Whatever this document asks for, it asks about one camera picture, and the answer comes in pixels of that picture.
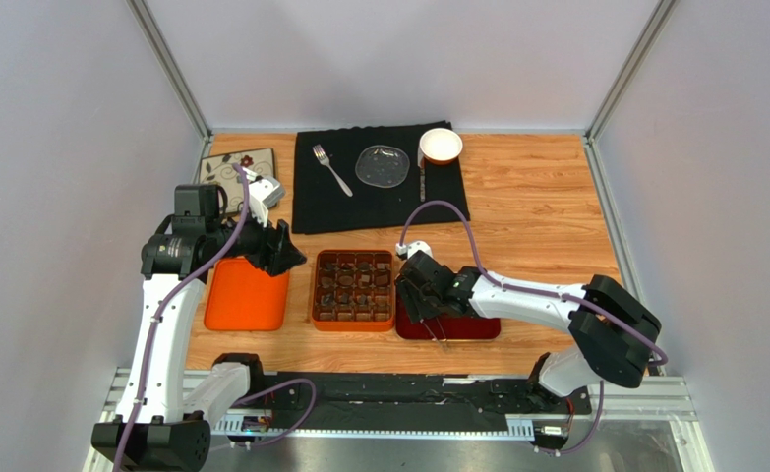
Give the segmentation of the orange chocolate box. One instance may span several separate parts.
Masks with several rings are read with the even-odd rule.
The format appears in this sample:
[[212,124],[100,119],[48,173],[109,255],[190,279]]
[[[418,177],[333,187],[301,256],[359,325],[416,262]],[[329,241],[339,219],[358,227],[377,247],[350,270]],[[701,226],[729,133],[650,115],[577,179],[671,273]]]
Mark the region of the orange chocolate box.
[[[370,263],[370,271],[360,271],[357,264]],[[342,263],[354,263],[356,270],[340,272]],[[377,270],[377,263],[390,264],[391,271]],[[358,288],[357,278],[363,274],[371,277],[369,288]],[[341,275],[354,277],[352,286],[341,286],[338,278]],[[390,285],[377,287],[375,279],[380,275],[388,275]],[[320,287],[322,277],[333,277],[337,286],[333,290]],[[393,329],[395,322],[395,288],[394,288],[394,255],[386,250],[323,250],[318,253],[314,265],[314,288],[310,309],[310,320],[315,329],[323,332],[387,332]],[[332,293],[335,303],[323,306],[320,301],[323,295]],[[347,293],[351,296],[350,304],[341,304],[339,297]],[[368,305],[359,305],[357,297],[365,294],[369,297]]]

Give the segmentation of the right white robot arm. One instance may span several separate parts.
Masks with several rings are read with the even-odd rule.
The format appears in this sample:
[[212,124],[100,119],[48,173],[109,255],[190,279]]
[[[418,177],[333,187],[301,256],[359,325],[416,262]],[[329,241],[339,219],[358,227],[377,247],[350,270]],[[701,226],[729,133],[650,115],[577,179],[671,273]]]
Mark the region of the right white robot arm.
[[570,335],[573,346],[543,355],[530,375],[538,389],[556,397],[597,381],[637,388],[665,359],[656,346],[660,321],[606,275],[552,285],[477,266],[452,271],[419,250],[404,261],[394,285],[413,323],[441,316],[509,319]]

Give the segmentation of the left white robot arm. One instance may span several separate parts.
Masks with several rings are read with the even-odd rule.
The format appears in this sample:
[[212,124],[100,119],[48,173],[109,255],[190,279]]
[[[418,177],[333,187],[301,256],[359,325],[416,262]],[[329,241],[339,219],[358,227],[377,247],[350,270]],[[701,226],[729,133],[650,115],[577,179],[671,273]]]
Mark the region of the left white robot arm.
[[207,273],[239,257],[269,276],[306,258],[290,241],[288,224],[268,210],[285,194],[273,178],[243,188],[241,220],[222,214],[225,191],[215,184],[179,185],[174,210],[141,250],[143,320],[128,383],[113,419],[94,425],[92,447],[115,471],[199,471],[210,431],[234,403],[265,387],[256,354],[228,353],[191,393],[183,378],[192,322]]

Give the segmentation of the pink handled metal tongs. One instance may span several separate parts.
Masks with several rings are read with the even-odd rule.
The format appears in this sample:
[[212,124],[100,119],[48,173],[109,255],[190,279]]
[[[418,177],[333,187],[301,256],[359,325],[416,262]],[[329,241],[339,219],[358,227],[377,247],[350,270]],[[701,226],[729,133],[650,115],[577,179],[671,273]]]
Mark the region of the pink handled metal tongs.
[[441,349],[447,349],[447,336],[439,320],[421,320],[420,325],[426,330],[430,338],[440,346]]

